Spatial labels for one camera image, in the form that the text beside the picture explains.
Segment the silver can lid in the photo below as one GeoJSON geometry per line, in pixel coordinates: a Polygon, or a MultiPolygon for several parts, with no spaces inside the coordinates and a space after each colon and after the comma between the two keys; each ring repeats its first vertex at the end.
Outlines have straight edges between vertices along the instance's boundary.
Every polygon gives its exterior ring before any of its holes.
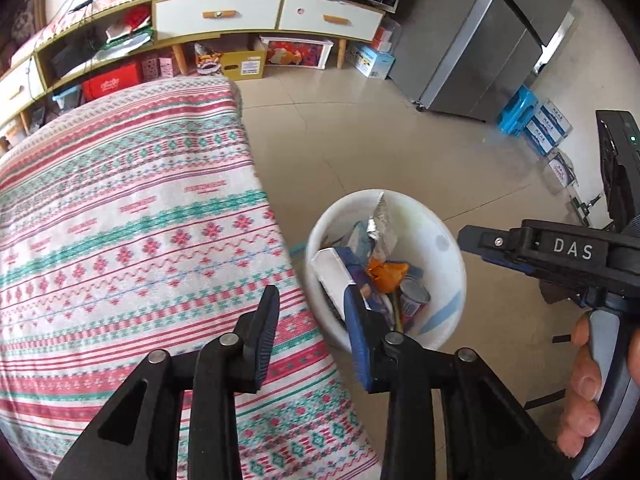
{"type": "Polygon", "coordinates": [[[400,291],[410,300],[418,303],[429,303],[431,295],[425,286],[411,275],[404,277],[400,283],[400,291]]]}

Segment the striped fabric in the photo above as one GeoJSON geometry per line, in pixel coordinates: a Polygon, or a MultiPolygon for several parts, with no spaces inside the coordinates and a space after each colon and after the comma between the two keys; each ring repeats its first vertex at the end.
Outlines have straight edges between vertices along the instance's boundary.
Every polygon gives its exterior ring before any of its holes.
{"type": "MultiPolygon", "coordinates": [[[[77,108],[0,161],[0,430],[36,478],[155,348],[282,300],[267,380],[236,397],[245,479],[378,478],[287,257],[224,78],[77,108]]],[[[178,477],[186,477],[186,396],[178,477]]]]}

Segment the screw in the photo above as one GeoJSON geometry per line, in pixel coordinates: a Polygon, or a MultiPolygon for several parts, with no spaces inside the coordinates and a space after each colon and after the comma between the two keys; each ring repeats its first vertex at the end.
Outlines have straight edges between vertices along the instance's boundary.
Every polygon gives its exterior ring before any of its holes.
{"type": "Polygon", "coordinates": [[[404,341],[404,336],[399,332],[389,332],[385,335],[385,341],[390,345],[399,345],[404,341]]]}
{"type": "Polygon", "coordinates": [[[161,363],[164,361],[166,357],[166,352],[164,350],[154,350],[149,354],[149,362],[153,364],[161,363]]]}
{"type": "Polygon", "coordinates": [[[478,358],[478,354],[474,352],[471,348],[461,348],[458,350],[458,359],[464,361],[465,363],[472,363],[478,358]]]}
{"type": "Polygon", "coordinates": [[[238,341],[240,341],[238,334],[234,334],[233,332],[227,332],[220,336],[220,344],[222,346],[233,346],[238,341]]]}

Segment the trash can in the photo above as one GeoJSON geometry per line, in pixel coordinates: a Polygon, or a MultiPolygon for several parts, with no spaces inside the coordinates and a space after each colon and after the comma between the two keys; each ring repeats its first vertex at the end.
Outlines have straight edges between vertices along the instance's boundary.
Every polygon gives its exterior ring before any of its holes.
{"type": "MultiPolygon", "coordinates": [[[[309,306],[334,344],[351,352],[349,335],[327,303],[311,265],[311,259],[326,240],[341,238],[353,225],[369,218],[381,189],[365,189],[347,195],[327,209],[316,222],[306,244],[305,279],[309,306]]],[[[390,260],[407,261],[424,270],[423,282],[431,295],[426,308],[416,314],[407,335],[423,347],[436,350],[451,336],[462,315],[466,295],[466,273],[462,254],[447,227],[427,206],[395,191],[385,199],[398,243],[390,260]]]]}

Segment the blue basket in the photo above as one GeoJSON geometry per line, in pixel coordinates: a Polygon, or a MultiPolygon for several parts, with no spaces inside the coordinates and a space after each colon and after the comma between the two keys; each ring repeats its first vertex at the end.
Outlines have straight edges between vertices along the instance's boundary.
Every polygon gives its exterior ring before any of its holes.
{"type": "Polygon", "coordinates": [[[522,85],[498,116],[498,126],[507,135],[519,136],[533,117],[538,98],[522,85]]]}

